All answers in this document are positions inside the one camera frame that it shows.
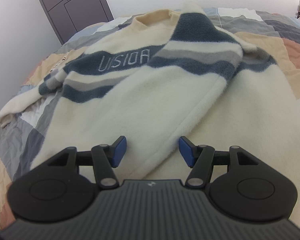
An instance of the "gray door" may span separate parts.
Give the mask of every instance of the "gray door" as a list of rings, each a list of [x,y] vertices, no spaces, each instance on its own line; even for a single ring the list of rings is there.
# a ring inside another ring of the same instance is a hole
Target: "gray door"
[[[41,0],[62,43],[85,27],[113,20],[106,0]]]

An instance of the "black object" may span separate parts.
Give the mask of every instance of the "black object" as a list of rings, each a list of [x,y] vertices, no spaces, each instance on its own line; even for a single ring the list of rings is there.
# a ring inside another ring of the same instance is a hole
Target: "black object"
[[[112,170],[127,147],[121,136],[88,152],[68,147],[8,191],[17,221],[0,232],[5,240],[219,239],[300,240],[288,220],[297,190],[286,177],[240,148],[215,151],[179,139],[192,167],[185,185],[174,180],[125,180]],[[96,184],[78,174],[91,165]],[[210,183],[213,166],[228,172]]]

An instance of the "bedspread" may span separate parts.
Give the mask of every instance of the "bedspread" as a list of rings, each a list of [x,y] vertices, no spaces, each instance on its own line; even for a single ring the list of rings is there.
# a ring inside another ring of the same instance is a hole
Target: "bedspread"
[[[204,10],[215,26],[234,33],[271,54],[285,74],[300,107],[300,21],[279,14],[248,9],[208,8]],[[133,17],[115,20],[116,24],[92,26],[76,34],[57,52],[42,61],[21,87],[20,93],[36,86],[61,62],[81,55],[88,46],[129,25]],[[5,194],[9,184],[29,171],[39,152],[61,90],[50,94],[0,127],[0,228],[12,220]]]

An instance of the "silver screw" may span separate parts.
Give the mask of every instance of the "silver screw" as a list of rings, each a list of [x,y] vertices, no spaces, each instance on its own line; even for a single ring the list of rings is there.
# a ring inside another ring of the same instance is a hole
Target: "silver screw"
[[[190,186],[201,186],[203,184],[203,180],[202,179],[199,179],[199,178],[191,178],[191,179],[188,179],[188,184]]]
[[[114,186],[117,183],[117,181],[113,178],[104,178],[100,181],[100,183],[102,186],[111,187]]]

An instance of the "striped sweater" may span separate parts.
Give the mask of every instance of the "striped sweater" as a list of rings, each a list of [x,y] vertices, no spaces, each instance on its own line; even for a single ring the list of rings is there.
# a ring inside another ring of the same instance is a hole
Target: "striped sweater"
[[[214,27],[194,4],[180,15],[155,14],[158,22],[152,14],[136,17],[141,21],[93,44],[0,111],[4,126],[11,114],[62,88],[32,168],[66,147],[86,151],[125,135],[127,153],[115,169],[120,180],[156,168],[148,178],[184,179],[189,170],[175,151],[184,135],[218,150],[240,145],[288,176],[300,200],[300,174],[290,169],[300,159],[280,162],[300,152],[300,122],[273,57]],[[300,221],[298,202],[294,213]]]

